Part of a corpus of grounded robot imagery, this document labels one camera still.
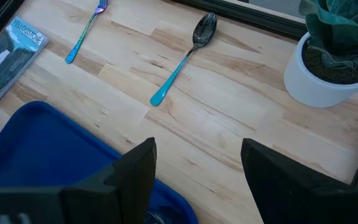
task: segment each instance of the soil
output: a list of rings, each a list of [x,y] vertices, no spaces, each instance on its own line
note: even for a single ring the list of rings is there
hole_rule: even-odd
[[[358,65],[356,69],[329,69],[321,61],[321,52],[315,49],[309,49],[305,43],[302,49],[302,59],[306,68],[316,77],[335,84],[353,84],[358,83]]]

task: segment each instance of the spoon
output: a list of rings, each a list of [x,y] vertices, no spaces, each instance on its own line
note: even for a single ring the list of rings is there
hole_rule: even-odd
[[[150,99],[151,105],[158,106],[162,102],[169,88],[172,86],[173,81],[179,74],[181,68],[184,66],[191,53],[199,48],[205,47],[211,42],[216,31],[217,23],[218,20],[216,19],[216,15],[212,12],[208,13],[199,21],[193,33],[193,48],[191,48],[191,50],[186,54],[185,58],[180,62],[179,66],[175,69],[175,71],[173,71],[172,75],[168,78],[164,85],[162,85]]]

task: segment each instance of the fork handle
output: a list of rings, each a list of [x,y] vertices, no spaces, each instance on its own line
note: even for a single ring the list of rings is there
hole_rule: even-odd
[[[96,17],[96,15],[97,15],[97,13],[94,13],[91,16],[91,18],[89,19],[88,24],[86,25],[84,31],[82,32],[80,39],[73,47],[73,50],[71,50],[71,52],[67,55],[67,58],[65,60],[66,63],[72,63],[74,61],[74,58],[77,55],[77,53],[81,47],[82,41],[84,41],[84,37],[85,37],[86,33],[88,32],[88,29],[90,28],[90,25],[91,25],[93,19]]]

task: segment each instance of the wooden surface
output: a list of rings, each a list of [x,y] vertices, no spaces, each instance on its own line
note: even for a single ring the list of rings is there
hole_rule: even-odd
[[[157,177],[201,223],[262,223],[241,166],[242,138],[349,183],[358,166],[358,93],[328,109],[292,99],[283,71],[295,44],[220,18],[159,107],[150,97],[191,48],[205,12],[170,1],[113,0],[74,64],[64,58],[97,1],[26,1],[18,15],[50,43],[0,101],[0,130],[24,103],[43,100],[127,152],[147,137]]]

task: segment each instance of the black frame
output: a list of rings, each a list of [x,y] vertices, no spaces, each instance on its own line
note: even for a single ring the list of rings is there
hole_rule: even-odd
[[[270,32],[300,40],[307,33],[306,25],[280,16],[240,6],[223,0],[173,0],[217,15],[250,24]]]
[[[245,24],[283,35],[294,40],[300,40],[307,28],[304,23],[272,15],[248,7],[240,6],[223,0],[173,0],[198,9],[214,12],[220,16],[233,19]],[[352,185],[358,188],[358,170],[352,181]]]

